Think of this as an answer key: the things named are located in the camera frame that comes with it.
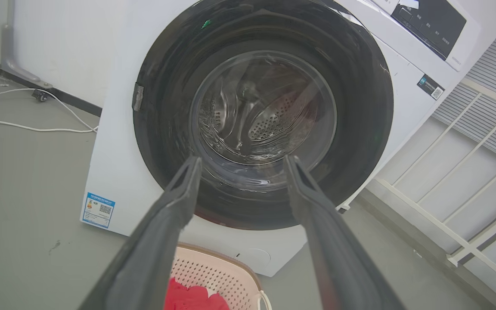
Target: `pink laundry basket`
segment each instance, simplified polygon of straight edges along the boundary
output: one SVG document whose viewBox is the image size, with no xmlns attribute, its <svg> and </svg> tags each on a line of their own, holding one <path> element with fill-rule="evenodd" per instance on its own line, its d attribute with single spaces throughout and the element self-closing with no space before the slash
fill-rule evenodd
<svg viewBox="0 0 496 310">
<path fill-rule="evenodd" d="M 218 292 L 231 310 L 260 310 L 260 300 L 272 310 L 250 267 L 208 249 L 179 243 L 171 277 L 185 287 L 198 285 Z"/>
</svg>

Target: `control panel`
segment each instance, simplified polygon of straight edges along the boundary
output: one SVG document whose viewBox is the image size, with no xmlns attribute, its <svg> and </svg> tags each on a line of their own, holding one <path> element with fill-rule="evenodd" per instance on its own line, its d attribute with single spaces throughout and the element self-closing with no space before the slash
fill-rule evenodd
<svg viewBox="0 0 496 310">
<path fill-rule="evenodd" d="M 459 38 L 466 19 L 447 0 L 419 0 L 418 8 L 402 5 L 391 14 L 422 43 L 446 60 Z"/>
</svg>

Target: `washing machine door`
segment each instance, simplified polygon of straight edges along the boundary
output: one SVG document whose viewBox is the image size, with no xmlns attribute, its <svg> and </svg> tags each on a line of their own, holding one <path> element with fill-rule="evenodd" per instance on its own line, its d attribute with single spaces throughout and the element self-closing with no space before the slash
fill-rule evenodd
<svg viewBox="0 0 496 310">
<path fill-rule="evenodd" d="M 380 159 L 393 99 L 380 48 L 338 3 L 202 0 L 156 39 L 132 107 L 162 187 L 198 155 L 198 216 L 277 229 L 297 224 L 283 157 L 299 157 L 341 204 Z"/>
</svg>

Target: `blue label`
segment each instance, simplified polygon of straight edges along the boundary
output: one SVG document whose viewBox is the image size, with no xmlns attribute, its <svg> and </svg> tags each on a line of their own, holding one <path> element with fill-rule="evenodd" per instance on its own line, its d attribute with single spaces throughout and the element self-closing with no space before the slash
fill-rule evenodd
<svg viewBox="0 0 496 310">
<path fill-rule="evenodd" d="M 114 205 L 114 201 L 88 192 L 81 220 L 108 228 L 112 213 L 114 213 Z"/>
</svg>

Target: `front-load washing machine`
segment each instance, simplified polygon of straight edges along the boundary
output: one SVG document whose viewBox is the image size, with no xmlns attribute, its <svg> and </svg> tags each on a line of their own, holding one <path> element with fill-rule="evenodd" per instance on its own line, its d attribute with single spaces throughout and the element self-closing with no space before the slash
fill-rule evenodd
<svg viewBox="0 0 496 310">
<path fill-rule="evenodd" d="M 273 276 L 306 242 L 282 158 L 339 208 L 446 96 L 478 37 L 446 0 L 132 1 L 81 221 L 128 235 L 189 155 L 180 241 Z"/>
</svg>

